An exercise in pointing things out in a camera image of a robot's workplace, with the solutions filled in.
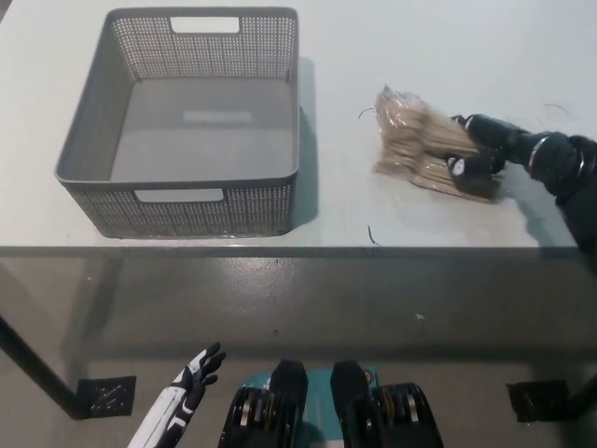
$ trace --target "table leg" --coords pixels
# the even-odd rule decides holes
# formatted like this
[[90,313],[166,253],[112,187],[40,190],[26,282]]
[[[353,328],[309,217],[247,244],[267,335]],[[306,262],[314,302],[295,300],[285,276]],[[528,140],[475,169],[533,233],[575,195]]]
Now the table leg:
[[81,420],[90,417],[90,409],[2,316],[0,316],[0,348],[71,418]]
[[[115,283],[119,262],[109,262],[107,283]],[[100,287],[93,301],[111,295],[111,290]],[[102,418],[131,415],[136,378],[134,376],[78,381],[76,391],[39,357],[25,340],[0,315],[0,348],[71,418]]]

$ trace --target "black robotic arm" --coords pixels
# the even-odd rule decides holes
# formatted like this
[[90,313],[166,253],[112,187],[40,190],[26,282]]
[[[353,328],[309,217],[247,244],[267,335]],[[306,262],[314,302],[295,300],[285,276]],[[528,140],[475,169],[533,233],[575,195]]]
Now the black robotic arm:
[[581,135],[529,133],[486,115],[453,117],[486,151],[469,158],[448,158],[451,174],[473,178],[500,172],[506,161],[520,164],[542,182],[580,250],[597,254],[597,143]]

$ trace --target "white robotic hand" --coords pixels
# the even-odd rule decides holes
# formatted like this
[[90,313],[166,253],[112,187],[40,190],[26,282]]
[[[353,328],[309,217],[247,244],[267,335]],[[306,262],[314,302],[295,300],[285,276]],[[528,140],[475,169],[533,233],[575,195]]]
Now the white robotic hand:
[[161,391],[132,437],[129,448],[176,446],[203,398],[205,387],[217,381],[217,375],[213,373],[226,357],[226,353],[218,353],[219,350],[219,343],[203,350]]

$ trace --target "basket bottom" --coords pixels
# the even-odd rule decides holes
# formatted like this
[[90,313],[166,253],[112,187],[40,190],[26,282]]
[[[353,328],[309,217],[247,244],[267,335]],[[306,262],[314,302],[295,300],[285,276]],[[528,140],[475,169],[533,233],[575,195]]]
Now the basket bottom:
[[292,175],[296,104],[279,79],[156,79],[135,84],[111,180],[249,180]]

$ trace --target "white table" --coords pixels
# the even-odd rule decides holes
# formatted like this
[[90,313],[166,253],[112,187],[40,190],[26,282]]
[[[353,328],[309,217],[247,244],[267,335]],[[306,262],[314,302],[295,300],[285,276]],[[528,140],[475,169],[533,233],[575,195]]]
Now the white table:
[[[317,143],[303,173],[317,174],[308,186],[316,200],[307,204],[316,213],[299,210],[299,225],[284,236],[106,239],[54,177],[106,13],[174,3],[298,11],[301,106]],[[552,198],[520,169],[508,168],[505,198],[493,205],[374,175],[377,126],[370,113],[357,117],[387,83],[447,114],[483,112],[531,130],[595,138],[596,21],[597,5],[584,0],[17,0],[0,26],[0,253],[328,256],[574,247]],[[0,323],[0,340],[10,340],[3,348],[80,417],[74,394]]]

